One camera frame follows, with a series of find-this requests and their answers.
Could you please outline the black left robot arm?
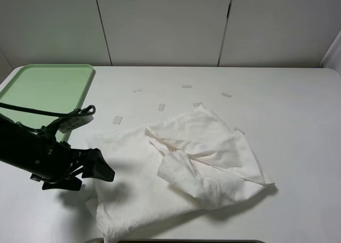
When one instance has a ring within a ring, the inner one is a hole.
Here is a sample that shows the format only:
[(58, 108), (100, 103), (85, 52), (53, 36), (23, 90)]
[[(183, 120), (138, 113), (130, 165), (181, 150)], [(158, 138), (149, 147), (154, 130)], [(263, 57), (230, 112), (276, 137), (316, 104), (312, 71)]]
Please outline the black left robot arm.
[(56, 140), (56, 133), (66, 118), (58, 118), (37, 133), (20, 123), (1, 116), (1, 161), (31, 173), (31, 179), (42, 181), (43, 190), (79, 191), (82, 178), (112, 182), (114, 170), (99, 149), (73, 149)]

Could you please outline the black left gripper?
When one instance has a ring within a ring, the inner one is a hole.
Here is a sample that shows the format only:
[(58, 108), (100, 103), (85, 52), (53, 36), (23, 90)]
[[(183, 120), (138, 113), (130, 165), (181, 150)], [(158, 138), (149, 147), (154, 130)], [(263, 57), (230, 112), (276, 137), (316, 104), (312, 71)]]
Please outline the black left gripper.
[(82, 187), (80, 179), (65, 179), (81, 166), (83, 179), (112, 182), (115, 177), (115, 171), (107, 164), (99, 149), (73, 149), (64, 143), (42, 149), (30, 166), (30, 179), (43, 181), (42, 190), (79, 191)]

